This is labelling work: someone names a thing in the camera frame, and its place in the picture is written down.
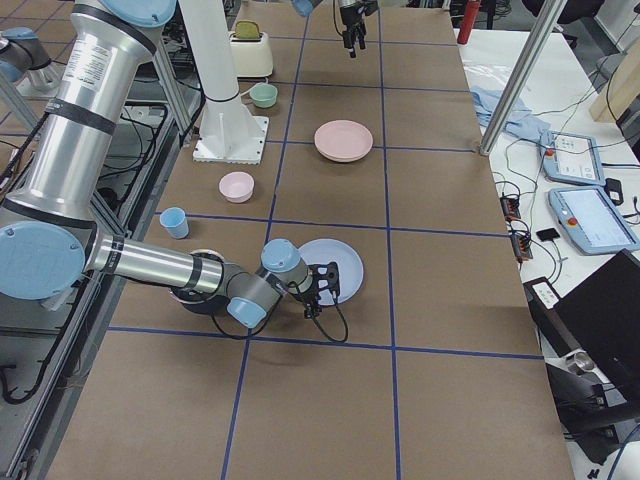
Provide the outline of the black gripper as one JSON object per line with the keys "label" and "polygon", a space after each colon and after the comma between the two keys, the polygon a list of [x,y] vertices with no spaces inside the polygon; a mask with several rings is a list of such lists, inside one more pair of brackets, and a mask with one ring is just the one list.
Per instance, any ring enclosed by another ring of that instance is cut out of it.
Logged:
{"label": "black gripper", "polygon": [[339,0],[339,13],[342,22],[343,45],[351,58],[356,57],[356,33],[361,50],[366,49],[365,18],[378,11],[376,0]]}
{"label": "black gripper", "polygon": [[331,306],[338,304],[340,294],[339,267],[335,261],[328,264],[312,264],[308,266],[311,284],[298,288],[298,300],[304,304],[304,317],[311,319],[321,314],[321,294],[329,295]]}

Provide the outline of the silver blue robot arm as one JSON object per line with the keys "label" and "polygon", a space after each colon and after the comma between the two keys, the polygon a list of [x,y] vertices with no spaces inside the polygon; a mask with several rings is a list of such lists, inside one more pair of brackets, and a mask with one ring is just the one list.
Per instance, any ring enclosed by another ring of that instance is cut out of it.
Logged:
{"label": "silver blue robot arm", "polygon": [[[301,17],[309,17],[321,4],[320,0],[293,0],[294,10]],[[350,58],[356,57],[356,46],[366,49],[367,29],[365,18],[379,10],[379,4],[373,0],[339,0],[333,2],[332,15],[336,32],[343,41]]]}
{"label": "silver blue robot arm", "polygon": [[223,7],[212,1],[79,1],[77,32],[59,92],[47,105],[40,144],[20,188],[1,203],[1,291],[41,300],[87,271],[170,288],[184,302],[216,297],[247,328],[293,296],[316,319],[320,294],[339,294],[335,263],[308,265],[289,241],[270,241],[247,272],[220,257],[181,253],[103,232],[90,209],[116,123],[138,67],[180,13],[206,99],[204,143],[211,157],[246,155],[266,134],[266,119],[238,97]]}

